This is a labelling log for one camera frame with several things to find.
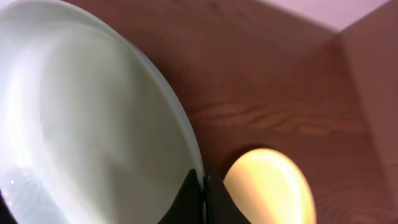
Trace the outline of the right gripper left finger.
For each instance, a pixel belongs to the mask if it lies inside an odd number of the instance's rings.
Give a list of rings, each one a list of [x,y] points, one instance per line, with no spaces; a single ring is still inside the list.
[[[189,170],[171,207],[158,224],[203,224],[203,201],[195,169]]]

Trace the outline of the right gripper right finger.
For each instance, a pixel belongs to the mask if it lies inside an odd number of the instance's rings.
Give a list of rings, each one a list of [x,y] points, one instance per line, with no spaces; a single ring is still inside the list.
[[[233,202],[221,177],[209,170],[205,177],[206,222],[208,224],[250,224]]]

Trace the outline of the yellow plate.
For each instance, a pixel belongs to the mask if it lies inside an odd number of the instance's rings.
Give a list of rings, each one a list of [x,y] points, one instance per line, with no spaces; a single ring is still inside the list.
[[[250,223],[316,224],[315,202],[298,166],[268,148],[251,150],[227,171],[223,183]]]

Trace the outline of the light blue plate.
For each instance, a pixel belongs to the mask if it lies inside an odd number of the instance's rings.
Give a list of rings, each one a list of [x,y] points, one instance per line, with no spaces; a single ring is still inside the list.
[[[157,223],[197,140],[154,64],[63,1],[1,8],[1,192],[18,223]]]

